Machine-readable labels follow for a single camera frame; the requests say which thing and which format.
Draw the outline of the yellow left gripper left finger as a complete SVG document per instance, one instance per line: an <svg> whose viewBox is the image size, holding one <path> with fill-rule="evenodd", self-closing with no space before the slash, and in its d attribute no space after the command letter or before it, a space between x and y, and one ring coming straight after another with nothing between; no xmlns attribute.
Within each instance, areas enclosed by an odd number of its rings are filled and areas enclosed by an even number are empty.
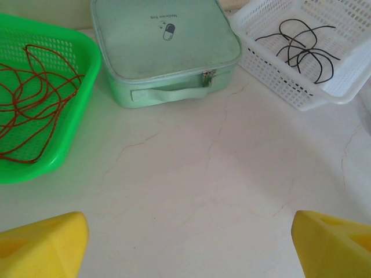
<svg viewBox="0 0 371 278"><path fill-rule="evenodd" d="M77 277L89 240L75 211L1 232L1 277Z"/></svg>

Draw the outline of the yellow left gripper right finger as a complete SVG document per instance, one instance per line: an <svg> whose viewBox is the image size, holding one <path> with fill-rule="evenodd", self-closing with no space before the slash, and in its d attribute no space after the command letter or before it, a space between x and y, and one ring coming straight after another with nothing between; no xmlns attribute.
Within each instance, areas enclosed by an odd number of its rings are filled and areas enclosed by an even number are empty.
<svg viewBox="0 0 371 278"><path fill-rule="evenodd" d="M370 277L370 226L300 210L291 236L305 277Z"/></svg>

